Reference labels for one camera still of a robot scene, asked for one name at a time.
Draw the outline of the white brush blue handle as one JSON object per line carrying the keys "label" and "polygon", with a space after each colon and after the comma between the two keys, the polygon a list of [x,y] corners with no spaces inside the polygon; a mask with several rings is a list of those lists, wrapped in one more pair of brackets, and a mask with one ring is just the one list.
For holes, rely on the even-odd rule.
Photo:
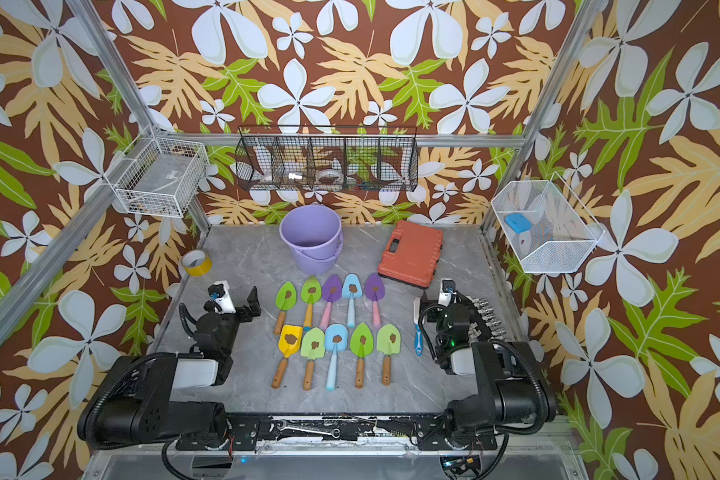
{"label": "white brush blue handle", "polygon": [[421,309],[421,298],[417,297],[413,300],[413,324],[414,324],[414,349],[417,356],[423,353],[423,336],[419,326],[419,316]]}

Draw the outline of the yellow square trowel wooden handle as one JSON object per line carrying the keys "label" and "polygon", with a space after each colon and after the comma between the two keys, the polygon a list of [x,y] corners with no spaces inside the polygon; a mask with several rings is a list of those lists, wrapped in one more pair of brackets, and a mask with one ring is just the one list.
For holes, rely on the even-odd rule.
{"label": "yellow square trowel wooden handle", "polygon": [[277,370],[271,383],[271,387],[273,389],[277,389],[280,387],[288,366],[289,358],[300,351],[302,336],[302,327],[285,325],[282,328],[282,332],[278,342],[278,348],[282,353],[282,359],[279,361]]}

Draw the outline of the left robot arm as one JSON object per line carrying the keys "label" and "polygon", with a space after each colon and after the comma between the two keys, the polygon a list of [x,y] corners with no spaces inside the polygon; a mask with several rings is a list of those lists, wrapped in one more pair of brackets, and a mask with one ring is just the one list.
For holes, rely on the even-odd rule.
{"label": "left robot arm", "polygon": [[93,450],[114,450],[185,439],[200,448],[223,446],[229,438],[225,407],[214,401],[173,401],[184,388],[223,384],[233,365],[239,327],[261,315],[258,290],[247,303],[224,307],[228,288],[208,288],[205,313],[194,318],[178,308],[180,324],[194,341],[187,353],[154,352],[116,360],[77,424],[77,435]]}

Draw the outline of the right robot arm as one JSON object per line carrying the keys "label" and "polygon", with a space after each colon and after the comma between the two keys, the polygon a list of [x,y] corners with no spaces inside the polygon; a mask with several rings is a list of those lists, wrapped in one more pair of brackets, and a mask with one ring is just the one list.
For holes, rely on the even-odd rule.
{"label": "right robot arm", "polygon": [[458,292],[444,303],[421,296],[413,320],[417,350],[427,350],[446,374],[470,376],[476,385],[474,394],[450,401],[431,425],[417,428],[419,449],[495,449],[498,435],[532,435],[555,418],[556,402],[530,344],[507,340],[487,301]]}

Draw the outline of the green square trowel right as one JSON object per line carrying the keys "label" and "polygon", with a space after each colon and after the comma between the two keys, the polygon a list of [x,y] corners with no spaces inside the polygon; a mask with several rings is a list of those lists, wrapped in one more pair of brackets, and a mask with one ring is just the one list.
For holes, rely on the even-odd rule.
{"label": "green square trowel right", "polygon": [[398,328],[392,324],[383,325],[377,333],[377,350],[383,354],[382,384],[391,384],[392,357],[400,353],[401,337]]}

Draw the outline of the light blue round trowel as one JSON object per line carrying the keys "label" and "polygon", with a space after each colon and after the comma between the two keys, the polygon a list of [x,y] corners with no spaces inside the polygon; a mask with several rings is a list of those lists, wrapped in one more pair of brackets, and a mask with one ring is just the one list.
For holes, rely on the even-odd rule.
{"label": "light blue round trowel", "polygon": [[348,341],[348,328],[341,324],[331,324],[325,332],[326,349],[330,352],[326,389],[334,391],[337,384],[338,355],[344,351]]}

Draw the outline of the purple plastic bucket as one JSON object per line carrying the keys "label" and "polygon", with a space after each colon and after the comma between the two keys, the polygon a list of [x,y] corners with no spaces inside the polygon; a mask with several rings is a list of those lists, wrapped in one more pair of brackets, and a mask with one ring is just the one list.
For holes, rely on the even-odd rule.
{"label": "purple plastic bucket", "polygon": [[344,246],[339,215],[320,204],[297,207],[287,213],[279,225],[279,234],[297,267],[308,275],[330,270]]}

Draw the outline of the black socket bit rack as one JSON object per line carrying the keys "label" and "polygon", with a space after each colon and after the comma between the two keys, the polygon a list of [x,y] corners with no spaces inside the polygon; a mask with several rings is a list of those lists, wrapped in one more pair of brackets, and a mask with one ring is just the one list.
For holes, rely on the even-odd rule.
{"label": "black socket bit rack", "polygon": [[509,339],[505,322],[497,316],[487,300],[469,296],[463,297],[462,300],[469,313],[467,335],[469,344],[487,342],[492,338],[502,341]]}

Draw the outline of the yellow tape roll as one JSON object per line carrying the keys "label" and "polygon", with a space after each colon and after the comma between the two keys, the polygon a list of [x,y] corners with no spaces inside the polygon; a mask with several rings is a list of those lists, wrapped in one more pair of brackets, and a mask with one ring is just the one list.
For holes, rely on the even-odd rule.
{"label": "yellow tape roll", "polygon": [[213,266],[210,256],[200,249],[187,252],[181,259],[181,265],[192,277],[208,274]]}

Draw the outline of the red plastic tool case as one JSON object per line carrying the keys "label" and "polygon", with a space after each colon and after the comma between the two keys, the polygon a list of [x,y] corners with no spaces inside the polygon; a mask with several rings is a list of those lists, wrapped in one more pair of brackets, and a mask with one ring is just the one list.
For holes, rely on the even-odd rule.
{"label": "red plastic tool case", "polygon": [[414,287],[427,289],[435,277],[444,243],[441,230],[399,221],[384,248],[377,273]]}

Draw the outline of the blue object in basket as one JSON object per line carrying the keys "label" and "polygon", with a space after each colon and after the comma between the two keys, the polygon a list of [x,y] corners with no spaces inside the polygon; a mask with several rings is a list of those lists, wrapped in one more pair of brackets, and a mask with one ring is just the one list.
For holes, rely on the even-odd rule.
{"label": "blue object in basket", "polygon": [[516,234],[529,231],[533,224],[519,212],[510,213],[505,217],[505,224]]}

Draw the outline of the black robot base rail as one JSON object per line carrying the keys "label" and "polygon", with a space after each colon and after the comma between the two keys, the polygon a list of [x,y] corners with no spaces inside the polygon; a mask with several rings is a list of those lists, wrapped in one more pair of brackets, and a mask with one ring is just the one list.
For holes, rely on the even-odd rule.
{"label": "black robot base rail", "polygon": [[459,430],[444,413],[274,415],[229,413],[229,446],[236,452],[262,453],[288,443],[361,450],[485,452],[499,447],[495,429]]}

